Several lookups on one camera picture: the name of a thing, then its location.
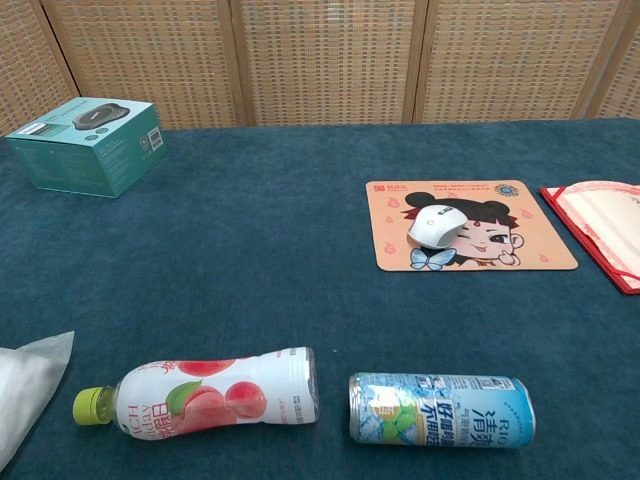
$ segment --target computer mouse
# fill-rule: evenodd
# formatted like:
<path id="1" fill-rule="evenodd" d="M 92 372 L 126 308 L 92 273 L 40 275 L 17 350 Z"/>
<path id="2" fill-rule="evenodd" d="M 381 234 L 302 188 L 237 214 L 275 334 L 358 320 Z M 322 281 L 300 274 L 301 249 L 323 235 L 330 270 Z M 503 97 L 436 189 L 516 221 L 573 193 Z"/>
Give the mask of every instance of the computer mouse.
<path id="1" fill-rule="evenodd" d="M 409 229 L 409 237 L 427 248 L 447 248 L 467 222 L 464 213 L 448 205 L 422 208 Z"/>

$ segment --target dark green tablecloth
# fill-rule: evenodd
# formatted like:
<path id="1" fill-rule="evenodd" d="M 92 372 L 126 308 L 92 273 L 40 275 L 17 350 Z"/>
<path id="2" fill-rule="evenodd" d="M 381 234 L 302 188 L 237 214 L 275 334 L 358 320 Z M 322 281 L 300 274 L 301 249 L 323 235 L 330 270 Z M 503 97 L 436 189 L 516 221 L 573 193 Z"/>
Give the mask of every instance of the dark green tablecloth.
<path id="1" fill-rule="evenodd" d="M 0 142 L 1 345 L 76 331 L 7 478 L 640 478 L 640 297 L 623 296 L 535 193 L 575 271 L 385 273 L 364 186 L 381 179 L 640 183 L 640 123 L 168 132 L 120 199 L 33 188 Z M 159 359 L 315 350 L 315 425 L 137 441 L 79 428 L 82 388 Z M 519 450 L 365 446 L 355 371 L 497 374 L 529 388 Z"/>

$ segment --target plastic bag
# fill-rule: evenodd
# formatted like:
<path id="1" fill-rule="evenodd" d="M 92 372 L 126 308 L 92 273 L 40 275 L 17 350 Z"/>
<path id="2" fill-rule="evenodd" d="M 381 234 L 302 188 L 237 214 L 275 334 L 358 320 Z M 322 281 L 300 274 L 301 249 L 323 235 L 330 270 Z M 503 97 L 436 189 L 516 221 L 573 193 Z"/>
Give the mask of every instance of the plastic bag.
<path id="1" fill-rule="evenodd" d="M 73 336 L 67 332 L 16 350 L 0 348 L 0 472 L 58 388 Z"/>

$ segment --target beverage can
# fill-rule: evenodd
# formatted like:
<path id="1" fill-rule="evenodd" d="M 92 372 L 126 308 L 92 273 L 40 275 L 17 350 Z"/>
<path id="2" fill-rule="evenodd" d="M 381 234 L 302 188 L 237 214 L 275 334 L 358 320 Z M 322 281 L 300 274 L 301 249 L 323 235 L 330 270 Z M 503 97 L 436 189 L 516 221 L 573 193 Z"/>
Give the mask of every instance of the beverage can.
<path id="1" fill-rule="evenodd" d="M 351 437 L 360 443 L 516 448 L 535 434 L 516 378 L 356 373 L 349 379 Z"/>

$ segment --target product box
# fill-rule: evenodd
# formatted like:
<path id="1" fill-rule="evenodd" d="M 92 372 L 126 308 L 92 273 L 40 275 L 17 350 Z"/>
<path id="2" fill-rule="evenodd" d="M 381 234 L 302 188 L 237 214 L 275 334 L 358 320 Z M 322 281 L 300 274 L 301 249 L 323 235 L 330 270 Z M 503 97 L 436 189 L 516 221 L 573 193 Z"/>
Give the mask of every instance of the product box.
<path id="1" fill-rule="evenodd" d="M 38 188 L 119 197 L 167 152 L 153 104 L 77 97 L 7 135 Z"/>

